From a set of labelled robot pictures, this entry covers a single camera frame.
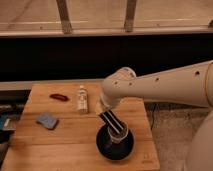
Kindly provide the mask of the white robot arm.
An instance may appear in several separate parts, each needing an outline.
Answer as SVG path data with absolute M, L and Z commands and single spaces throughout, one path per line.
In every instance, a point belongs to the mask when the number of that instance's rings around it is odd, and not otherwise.
M 103 80 L 96 112 L 112 110 L 125 97 L 209 108 L 182 171 L 213 171 L 213 60 L 140 77 L 123 67 Z

